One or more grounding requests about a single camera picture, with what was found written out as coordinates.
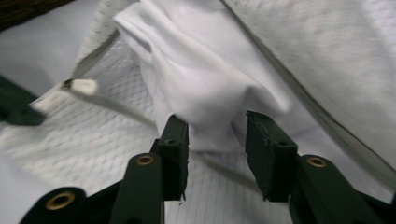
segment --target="white mesh laundry bag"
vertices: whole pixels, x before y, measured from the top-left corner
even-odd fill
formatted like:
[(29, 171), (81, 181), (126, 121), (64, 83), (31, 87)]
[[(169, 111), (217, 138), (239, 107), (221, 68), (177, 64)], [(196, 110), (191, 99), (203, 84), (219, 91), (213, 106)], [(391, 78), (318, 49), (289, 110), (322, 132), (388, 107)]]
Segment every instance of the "white mesh laundry bag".
[[(187, 201), (166, 205), (167, 222), (291, 223), (286, 204), (262, 202), (248, 169), (243, 145), (250, 109), (274, 118), (301, 153), (326, 157), (355, 188), (389, 200), (396, 187), (393, 14), (375, 13), (381, 4), (393, 12), (393, 3), (225, 4), (102, 1), (72, 76), (95, 80), (98, 92), (54, 87), (34, 103), (45, 122), (8, 126), (1, 153), (54, 186), (92, 194), (120, 180), (127, 161), (149, 151), (176, 113), (191, 127), (190, 176)], [(274, 69), (266, 50), (292, 77)], [(386, 185), (346, 156), (300, 100)]]

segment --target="gold circular fastener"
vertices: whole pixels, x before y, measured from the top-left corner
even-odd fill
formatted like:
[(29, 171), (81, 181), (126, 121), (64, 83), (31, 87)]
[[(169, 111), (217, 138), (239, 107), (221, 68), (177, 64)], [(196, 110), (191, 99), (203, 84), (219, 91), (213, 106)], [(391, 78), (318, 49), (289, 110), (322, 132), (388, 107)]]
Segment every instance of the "gold circular fastener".
[(59, 210), (61, 208), (66, 207), (71, 202), (73, 202), (76, 198), (76, 194), (72, 191), (65, 191), (60, 194), (53, 196), (46, 203), (46, 207), (48, 210)]
[(152, 162), (154, 162), (154, 158), (152, 156), (141, 156), (136, 160), (138, 165), (149, 165)]
[(327, 166), (326, 161), (324, 161), (323, 159), (317, 158), (317, 157), (308, 158), (307, 161), (309, 164), (319, 167), (319, 168), (323, 168), (323, 167)]

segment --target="black object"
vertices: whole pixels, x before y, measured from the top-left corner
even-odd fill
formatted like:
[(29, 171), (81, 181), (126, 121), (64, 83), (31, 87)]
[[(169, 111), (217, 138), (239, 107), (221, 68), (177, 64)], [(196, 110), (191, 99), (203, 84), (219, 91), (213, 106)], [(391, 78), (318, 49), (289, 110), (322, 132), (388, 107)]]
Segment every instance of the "black object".
[(337, 168), (297, 146), (269, 117), (247, 112), (247, 161), (264, 200), (286, 202), (295, 224), (396, 223), (396, 206), (354, 190)]
[(29, 106), (36, 99), (29, 91), (0, 76), (0, 121), (26, 126), (41, 124), (45, 116)]
[[(150, 153), (142, 153), (129, 160), (120, 182), (89, 198), (85, 198), (82, 189), (56, 189), (43, 196), (21, 223), (164, 223), (163, 202), (179, 200), (187, 186), (188, 145), (188, 124), (171, 116), (161, 139), (154, 141)], [(59, 194), (65, 191), (77, 195), (72, 203), (55, 210), (43, 206), (53, 197), (61, 198)]]

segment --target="crumpled white cloth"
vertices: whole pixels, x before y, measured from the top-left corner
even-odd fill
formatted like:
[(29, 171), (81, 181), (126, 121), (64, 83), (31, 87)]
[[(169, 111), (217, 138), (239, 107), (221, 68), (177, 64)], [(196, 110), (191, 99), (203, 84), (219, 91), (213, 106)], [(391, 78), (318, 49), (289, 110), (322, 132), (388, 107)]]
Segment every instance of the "crumpled white cloth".
[(221, 2), (141, 1), (115, 21), (140, 58), (159, 132), (176, 113), (192, 149), (233, 151), (244, 145), (247, 109), (289, 134), (313, 125), (304, 113), (286, 121), (301, 107)]

